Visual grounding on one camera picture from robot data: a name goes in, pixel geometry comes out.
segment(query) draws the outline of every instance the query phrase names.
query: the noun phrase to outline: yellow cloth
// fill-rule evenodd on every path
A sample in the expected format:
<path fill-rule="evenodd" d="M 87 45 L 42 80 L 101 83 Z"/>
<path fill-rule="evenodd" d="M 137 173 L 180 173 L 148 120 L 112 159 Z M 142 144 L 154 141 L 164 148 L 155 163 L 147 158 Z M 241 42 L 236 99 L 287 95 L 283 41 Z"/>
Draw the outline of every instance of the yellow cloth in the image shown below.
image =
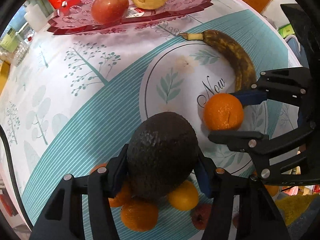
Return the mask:
<path fill-rule="evenodd" d="M 6 62 L 0 60 L 0 94 L 4 88 L 5 83 L 7 82 L 9 70 L 10 66 Z"/>
<path fill-rule="evenodd" d="M 280 200 L 276 200 L 276 206 L 284 211 L 285 225 L 290 225 L 300 215 L 305 212 L 310 203 L 319 195 L 294 195 L 288 196 Z"/>

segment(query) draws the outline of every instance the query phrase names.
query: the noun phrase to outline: banana stem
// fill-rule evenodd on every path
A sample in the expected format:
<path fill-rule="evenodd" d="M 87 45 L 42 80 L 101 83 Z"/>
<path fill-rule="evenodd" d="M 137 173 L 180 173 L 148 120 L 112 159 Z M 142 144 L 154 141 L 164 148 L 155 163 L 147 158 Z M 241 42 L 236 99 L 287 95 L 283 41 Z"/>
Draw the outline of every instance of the banana stem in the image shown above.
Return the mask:
<path fill-rule="evenodd" d="M 179 34 L 182 38 L 188 41 L 193 41 L 193 40 L 203 40 L 203 34 L 202 33 L 180 33 Z"/>

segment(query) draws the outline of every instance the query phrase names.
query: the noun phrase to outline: yellow box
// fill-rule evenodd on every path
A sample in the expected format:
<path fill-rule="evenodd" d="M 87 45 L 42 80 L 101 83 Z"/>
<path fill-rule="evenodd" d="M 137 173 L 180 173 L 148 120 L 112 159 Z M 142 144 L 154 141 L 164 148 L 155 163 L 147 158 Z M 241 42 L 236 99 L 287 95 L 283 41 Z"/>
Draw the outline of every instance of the yellow box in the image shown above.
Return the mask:
<path fill-rule="evenodd" d="M 0 60 L 0 94 L 2 93 L 4 85 L 8 80 L 9 71 L 10 71 L 9 64 Z"/>

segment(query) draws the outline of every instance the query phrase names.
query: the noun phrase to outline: teal stripe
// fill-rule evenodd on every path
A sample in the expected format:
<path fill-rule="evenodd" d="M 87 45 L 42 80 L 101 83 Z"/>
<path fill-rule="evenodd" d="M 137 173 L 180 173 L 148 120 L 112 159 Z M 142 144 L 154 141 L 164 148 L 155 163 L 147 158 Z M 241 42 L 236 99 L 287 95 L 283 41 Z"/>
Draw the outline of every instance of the teal stripe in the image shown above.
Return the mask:
<path fill-rule="evenodd" d="M 238 41 L 251 57 L 257 74 L 262 70 L 286 68 L 288 51 L 279 38 L 251 11 L 245 10 L 220 17 L 192 28 L 188 32 L 217 29 Z M 41 157 L 27 183 L 22 200 L 33 223 L 62 176 L 88 174 L 95 164 L 117 155 L 132 132 L 140 125 L 139 91 L 146 68 L 159 53 L 184 41 L 180 37 L 147 53 L 101 88 L 70 119 Z M 272 134 L 280 113 L 277 102 L 267 102 L 268 133 Z M 188 212 L 160 205 L 157 226 L 145 233 L 128 230 L 120 221 L 120 209 L 113 215 L 121 239 L 187 239 L 197 230 L 191 225 Z M 87 197 L 83 198 L 86 239 L 92 239 Z"/>

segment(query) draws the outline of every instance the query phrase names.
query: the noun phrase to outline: plate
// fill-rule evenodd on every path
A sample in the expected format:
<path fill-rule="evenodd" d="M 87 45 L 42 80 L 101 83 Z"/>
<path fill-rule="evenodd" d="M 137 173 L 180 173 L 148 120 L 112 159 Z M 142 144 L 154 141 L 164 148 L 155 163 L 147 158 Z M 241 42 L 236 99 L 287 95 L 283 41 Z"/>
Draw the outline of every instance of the plate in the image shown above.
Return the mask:
<path fill-rule="evenodd" d="M 156 10 L 142 10 L 136 8 L 132 0 L 129 0 L 127 15 L 122 19 L 108 24 L 98 24 L 91 16 L 93 2 L 94 0 L 67 0 L 48 21 L 51 25 L 48 31 L 54 35 L 123 32 L 128 28 L 141 29 L 162 21 L 174 20 L 186 14 L 203 11 L 213 5 L 211 0 L 167 0 Z"/>
<path fill-rule="evenodd" d="M 182 42 L 164 50 L 148 66 L 140 87 L 141 120 L 164 111 L 182 115 L 196 131 L 204 155 L 217 167 L 239 175 L 252 165 L 249 154 L 231 152 L 209 141 L 209 130 L 202 121 L 204 104 L 211 96 L 234 91 L 235 74 L 223 55 L 202 41 Z M 239 130 L 266 134 L 267 129 L 265 102 L 244 108 Z"/>

